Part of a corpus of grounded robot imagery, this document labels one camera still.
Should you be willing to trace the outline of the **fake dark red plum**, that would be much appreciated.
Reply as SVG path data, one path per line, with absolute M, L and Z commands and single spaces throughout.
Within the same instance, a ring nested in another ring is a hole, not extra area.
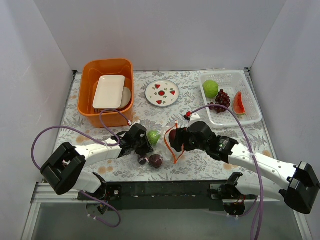
M 170 143 L 170 146 L 173 147 L 177 143 L 177 130 L 173 129 L 170 131 L 168 140 Z

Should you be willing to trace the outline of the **clear orange zip top bag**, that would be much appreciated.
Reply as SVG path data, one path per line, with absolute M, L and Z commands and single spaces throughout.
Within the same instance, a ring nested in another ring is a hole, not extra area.
M 176 164 L 178 162 L 178 160 L 184 154 L 184 148 L 182 148 L 181 153 L 178 153 L 176 150 L 174 150 L 173 147 L 171 147 L 170 142 L 169 142 L 170 131 L 177 130 L 178 127 L 179 127 L 179 122 L 177 120 L 175 120 L 173 125 L 167 125 L 167 126 L 163 127 L 161 130 L 156 130 L 160 134 L 160 139 L 155 146 L 151 145 L 153 148 L 153 152 L 146 155 L 148 158 L 148 162 L 146 164 L 149 165 L 149 157 L 151 155 L 161 155 L 163 157 L 162 166 L 166 163 Z

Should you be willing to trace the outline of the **fake red grape bunch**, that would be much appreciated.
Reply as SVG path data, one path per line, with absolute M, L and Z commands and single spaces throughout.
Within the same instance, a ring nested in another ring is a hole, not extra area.
M 226 108 L 229 108 L 231 105 L 231 100 L 229 95 L 223 90 L 220 89 L 216 98 L 215 98 L 215 102 L 211 102 L 210 105 L 221 105 L 224 106 Z M 209 109 L 211 111 L 216 111 L 216 113 L 224 113 L 226 111 L 226 109 L 224 109 L 223 107 L 219 107 L 219 106 L 210 106 Z

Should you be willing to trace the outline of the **fake green cabbage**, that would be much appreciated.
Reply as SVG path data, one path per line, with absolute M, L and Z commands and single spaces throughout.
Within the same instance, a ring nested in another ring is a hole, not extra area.
M 213 80 L 206 80 L 202 87 L 207 98 L 214 98 L 219 92 L 219 85 Z

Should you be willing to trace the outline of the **fake watermelon slice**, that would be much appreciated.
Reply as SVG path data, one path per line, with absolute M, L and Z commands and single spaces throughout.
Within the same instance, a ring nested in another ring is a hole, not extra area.
M 243 100 L 242 100 L 242 93 L 240 91 L 237 92 L 234 97 L 233 110 L 237 115 L 244 115 L 246 113 Z

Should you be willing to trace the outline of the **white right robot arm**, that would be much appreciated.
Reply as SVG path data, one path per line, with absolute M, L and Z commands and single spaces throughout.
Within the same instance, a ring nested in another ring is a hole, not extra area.
M 310 214 L 320 191 L 320 182 L 312 166 L 306 162 L 292 164 L 260 153 L 252 154 L 247 147 L 227 136 L 216 135 L 203 121 L 172 130 L 168 136 L 170 146 L 176 152 L 204 151 L 216 161 L 242 167 L 260 174 L 245 177 L 233 173 L 216 189 L 222 199 L 256 195 L 284 201 L 291 209 Z

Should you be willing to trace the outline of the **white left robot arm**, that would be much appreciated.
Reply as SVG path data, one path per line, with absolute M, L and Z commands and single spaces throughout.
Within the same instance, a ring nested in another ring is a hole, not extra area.
M 139 123 L 132 124 L 128 131 L 113 134 L 105 141 L 91 140 L 94 144 L 73 146 L 70 142 L 62 143 L 40 167 L 41 175 L 57 195 L 77 190 L 101 200 L 106 196 L 107 183 L 98 173 L 84 168 L 131 153 L 146 157 L 154 151 L 147 137 L 147 129 Z

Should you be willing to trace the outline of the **fake green lime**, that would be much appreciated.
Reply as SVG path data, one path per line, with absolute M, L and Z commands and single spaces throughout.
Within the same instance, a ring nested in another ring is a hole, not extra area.
M 147 132 L 147 138 L 148 138 L 149 143 L 152 146 L 156 146 L 159 139 L 161 138 L 161 135 L 157 130 L 150 130 Z

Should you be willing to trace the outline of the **fake purple plum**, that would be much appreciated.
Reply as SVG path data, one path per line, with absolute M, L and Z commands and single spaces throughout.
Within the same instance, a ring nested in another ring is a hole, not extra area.
M 158 169 L 163 165 L 164 159 L 160 154 L 153 154 L 148 158 L 151 167 Z

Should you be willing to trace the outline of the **beige round dish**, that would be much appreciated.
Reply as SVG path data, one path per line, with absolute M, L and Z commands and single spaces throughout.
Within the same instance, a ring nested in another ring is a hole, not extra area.
M 132 97 L 132 93 L 131 90 L 127 87 L 123 88 L 123 92 L 122 92 L 122 99 L 121 99 L 121 104 L 119 109 L 123 109 L 125 108 L 129 102 L 131 101 L 131 97 Z

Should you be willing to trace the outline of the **white rectangular plate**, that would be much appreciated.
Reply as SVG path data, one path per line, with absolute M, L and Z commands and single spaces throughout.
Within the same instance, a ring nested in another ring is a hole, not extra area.
M 125 77 L 103 75 L 99 78 L 92 106 L 94 109 L 118 109 L 122 103 Z

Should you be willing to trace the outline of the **round watermelon pattern plate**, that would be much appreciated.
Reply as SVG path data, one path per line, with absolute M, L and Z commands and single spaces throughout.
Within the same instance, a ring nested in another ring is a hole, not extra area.
M 145 90 L 147 101 L 160 108 L 175 104 L 180 96 L 178 86 L 170 80 L 156 80 L 150 83 Z

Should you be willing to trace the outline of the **orange plastic tub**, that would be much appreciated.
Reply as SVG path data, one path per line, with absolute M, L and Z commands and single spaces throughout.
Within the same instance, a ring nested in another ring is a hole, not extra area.
M 94 108 L 94 98 L 99 79 L 102 76 L 123 76 L 123 91 L 130 92 L 130 100 L 126 106 L 119 111 L 130 121 L 133 120 L 133 104 L 135 99 L 134 73 L 131 61 L 125 58 L 98 59 L 87 63 L 82 71 L 82 78 L 78 96 L 78 112 L 87 118 L 95 128 L 122 127 L 128 123 L 119 113 L 108 110 L 102 114 L 102 107 Z

